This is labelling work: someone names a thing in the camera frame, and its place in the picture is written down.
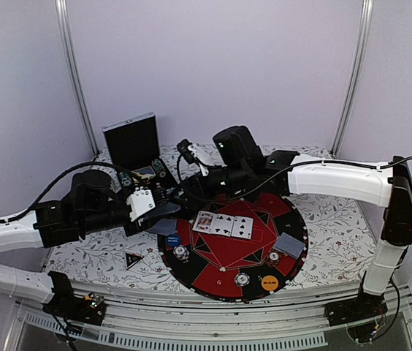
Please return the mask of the black triangular card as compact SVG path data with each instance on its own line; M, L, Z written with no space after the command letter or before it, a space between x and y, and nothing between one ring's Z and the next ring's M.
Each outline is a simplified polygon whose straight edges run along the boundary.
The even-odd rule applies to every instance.
M125 264L126 264L127 270L132 268L134 265L136 265L143 259L143 256L138 255L138 254L132 254L132 253L125 253L124 257L125 257Z

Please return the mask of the single blue playing card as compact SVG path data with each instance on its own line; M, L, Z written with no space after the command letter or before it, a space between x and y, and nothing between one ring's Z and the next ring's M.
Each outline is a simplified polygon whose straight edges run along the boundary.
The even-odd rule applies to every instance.
M305 244L287 233L281 233L272 248L277 252L298 259L304 251Z

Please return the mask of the blue small blind button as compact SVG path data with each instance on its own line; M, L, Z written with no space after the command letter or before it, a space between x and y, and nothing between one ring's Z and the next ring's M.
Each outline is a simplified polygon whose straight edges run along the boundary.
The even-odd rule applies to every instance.
M165 242L168 247L175 248L181 245L181 237L176 233L170 234L166 237Z

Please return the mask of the red poker chip stack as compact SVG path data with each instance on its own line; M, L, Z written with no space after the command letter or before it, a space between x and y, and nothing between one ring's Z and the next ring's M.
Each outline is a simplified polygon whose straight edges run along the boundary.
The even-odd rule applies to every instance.
M277 266L281 261L281 256L278 252L271 251L267 255L266 264L271 267Z

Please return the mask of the orange big blind button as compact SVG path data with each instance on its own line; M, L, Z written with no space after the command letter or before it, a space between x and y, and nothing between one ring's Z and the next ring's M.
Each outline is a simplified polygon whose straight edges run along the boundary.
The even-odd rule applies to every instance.
M279 281L275 276L267 275L261 279L261 286L268 292L275 291L279 286Z

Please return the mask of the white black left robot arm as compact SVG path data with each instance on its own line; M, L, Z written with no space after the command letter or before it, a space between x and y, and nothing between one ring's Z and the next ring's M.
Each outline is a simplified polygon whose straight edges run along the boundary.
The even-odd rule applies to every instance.
M139 232L140 219L155 207L153 190L142 179L114 192L107 173L76 173L61 200L38 201L21 214L0 218L0 253L52 248L126 225ZM52 303L65 317L75 317L81 310L69 279L59 272L35 273L0 265L0 293Z

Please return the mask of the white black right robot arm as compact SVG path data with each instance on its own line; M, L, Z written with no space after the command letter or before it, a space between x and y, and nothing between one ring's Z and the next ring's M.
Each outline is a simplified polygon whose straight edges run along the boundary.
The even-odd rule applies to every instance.
M218 195L247 197L262 192L276 195L323 195L351 199L384 210L383 227L371 263L361 282L361 294L350 313L366 318L378 307L389 279L412 244L412 178L407 159L355 162L322 158L297 151L275 150L264 155L249 129L233 126L217 133L213 142L222 165L208 152L184 139L180 158L199 172L180 182L187 196L211 201Z

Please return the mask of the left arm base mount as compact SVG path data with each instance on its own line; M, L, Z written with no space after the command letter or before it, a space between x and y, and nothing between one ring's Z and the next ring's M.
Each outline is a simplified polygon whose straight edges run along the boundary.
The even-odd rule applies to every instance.
M53 286L53 297L42 304L42 310L65 321L82 322L101 326L107 310L103 295L90 292L83 297L75 295L70 280L64 273L51 271L48 273Z

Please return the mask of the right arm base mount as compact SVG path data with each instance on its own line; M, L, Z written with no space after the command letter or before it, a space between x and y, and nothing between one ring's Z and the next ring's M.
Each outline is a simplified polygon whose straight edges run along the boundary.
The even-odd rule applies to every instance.
M387 312L384 295L375 296L365 292L358 292L354 298L327 303L324 306L324 315L330 326L371 319L370 322L349 327L347 330L350 338L360 344L371 342L376 337Z

